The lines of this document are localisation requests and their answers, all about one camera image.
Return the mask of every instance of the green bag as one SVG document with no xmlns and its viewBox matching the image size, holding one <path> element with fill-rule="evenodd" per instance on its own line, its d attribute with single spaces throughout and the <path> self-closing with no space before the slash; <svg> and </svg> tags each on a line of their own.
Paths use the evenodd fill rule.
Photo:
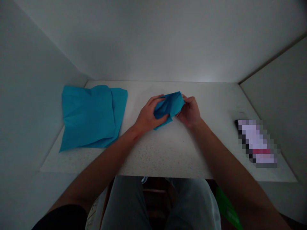
<svg viewBox="0 0 307 230">
<path fill-rule="evenodd" d="M 234 207 L 222 192 L 222 190 L 217 187 L 215 199 L 218 205 L 220 213 L 238 230 L 243 230 L 242 225 L 240 224 L 238 215 L 236 214 Z"/>
</svg>

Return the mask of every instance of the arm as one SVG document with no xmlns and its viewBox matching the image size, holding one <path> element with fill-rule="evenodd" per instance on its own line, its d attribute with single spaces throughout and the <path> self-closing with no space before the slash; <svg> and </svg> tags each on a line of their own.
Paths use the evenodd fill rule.
<svg viewBox="0 0 307 230">
<path fill-rule="evenodd" d="M 177 115 L 194 136 L 219 187 L 234 205 L 244 229 L 290 229 L 265 192 L 201 119 L 194 97 L 184 97 Z"/>
<path fill-rule="evenodd" d="M 77 204 L 89 213 L 93 202 L 115 177 L 138 139 L 166 121 L 167 115 L 160 119 L 154 117 L 157 103 L 165 99 L 160 96 L 150 98 L 135 124 L 76 177 L 48 212 L 66 204 Z"/>
</svg>

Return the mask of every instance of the leg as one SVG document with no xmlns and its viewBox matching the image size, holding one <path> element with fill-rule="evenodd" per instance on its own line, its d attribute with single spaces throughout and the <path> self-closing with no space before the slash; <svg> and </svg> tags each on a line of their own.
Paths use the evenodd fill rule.
<svg viewBox="0 0 307 230">
<path fill-rule="evenodd" d="M 133 176 L 115 177 L 101 230 L 151 229 L 141 179 Z"/>
<path fill-rule="evenodd" d="M 221 229 L 215 197 L 205 179 L 170 178 L 178 200 L 169 214 L 166 229 Z"/>
</svg>

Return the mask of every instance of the blue napkin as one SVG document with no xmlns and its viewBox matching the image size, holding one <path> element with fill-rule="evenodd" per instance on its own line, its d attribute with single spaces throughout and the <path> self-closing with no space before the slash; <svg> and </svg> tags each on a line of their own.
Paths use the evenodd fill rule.
<svg viewBox="0 0 307 230">
<path fill-rule="evenodd" d="M 76 147 L 105 147 L 122 123 L 127 91 L 100 85 L 92 89 L 64 86 L 62 108 L 65 130 L 60 152 Z"/>
<path fill-rule="evenodd" d="M 126 102 L 128 98 L 127 90 L 121 88 L 111 88 L 111 93 L 113 97 L 112 107 L 114 112 L 114 120 L 115 120 L 115 135 L 111 138 L 105 138 L 98 140 L 92 144 L 85 145 L 83 147 L 88 148 L 103 148 L 109 147 L 114 141 L 117 140 L 119 130 L 122 125 L 122 119 L 124 117 Z"/>
<path fill-rule="evenodd" d="M 173 121 L 172 117 L 174 117 L 177 113 L 179 113 L 181 111 L 181 108 L 185 104 L 185 101 L 183 100 L 180 91 L 172 94 L 167 94 L 162 97 L 165 97 L 165 100 L 157 104 L 157 106 L 154 109 L 153 115 L 157 119 L 160 119 L 165 114 L 169 114 L 169 117 L 167 118 L 166 122 L 157 126 L 156 128 L 154 128 L 154 130 L 157 130 L 161 126 L 166 125 L 167 123 Z"/>
</svg>

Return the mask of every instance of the white table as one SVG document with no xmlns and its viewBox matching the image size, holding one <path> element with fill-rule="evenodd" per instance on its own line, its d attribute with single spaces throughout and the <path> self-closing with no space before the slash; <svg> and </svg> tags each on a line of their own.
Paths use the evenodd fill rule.
<svg viewBox="0 0 307 230">
<path fill-rule="evenodd" d="M 150 97 L 181 91 L 188 97 L 196 97 L 204 121 L 257 181 L 297 182 L 282 155 L 279 157 L 278 168 L 256 168 L 245 156 L 233 121 L 259 118 L 238 84 L 91 80 L 85 87 L 96 85 L 128 90 L 120 135 L 134 124 Z M 77 148 L 59 153 L 63 133 L 64 128 L 40 171 L 80 173 L 104 150 Z M 193 138 L 176 118 L 157 131 L 144 135 L 131 151 L 119 174 L 212 178 Z"/>
</svg>

